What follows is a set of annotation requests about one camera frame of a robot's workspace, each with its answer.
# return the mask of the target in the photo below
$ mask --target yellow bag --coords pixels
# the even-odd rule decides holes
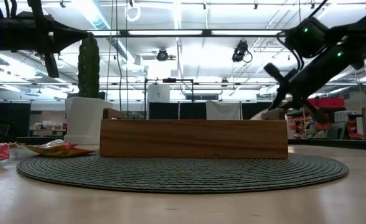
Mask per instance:
[[[93,152],[88,149],[77,149],[75,147],[76,145],[70,144],[61,139],[56,139],[41,146],[29,146],[25,144],[17,144],[17,146],[29,149],[43,156],[51,157],[81,156]]]

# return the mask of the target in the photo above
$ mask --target white panel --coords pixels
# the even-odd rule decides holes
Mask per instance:
[[[170,86],[168,85],[153,85],[148,90],[149,102],[168,103],[171,100]]]

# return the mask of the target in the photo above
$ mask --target ceiling-mounted camera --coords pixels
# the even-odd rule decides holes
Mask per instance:
[[[244,61],[244,57],[246,54],[251,55],[251,60]],[[248,44],[246,43],[246,40],[240,40],[237,47],[234,49],[232,60],[233,60],[233,62],[244,61],[246,63],[249,63],[252,61],[252,54],[251,54],[251,52],[248,51]]]
[[[227,78],[222,78],[222,83],[228,83]]]
[[[166,52],[166,49],[159,49],[159,52],[157,54],[157,60],[160,62],[165,62],[168,60],[168,53]]]

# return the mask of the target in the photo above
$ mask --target wood grain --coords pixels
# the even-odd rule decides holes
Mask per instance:
[[[162,158],[288,158],[285,121],[103,119],[100,155]]]

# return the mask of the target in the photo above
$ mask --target cactus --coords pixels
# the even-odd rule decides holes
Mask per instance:
[[[92,33],[82,41],[78,56],[78,96],[99,97],[100,56],[97,40]]]

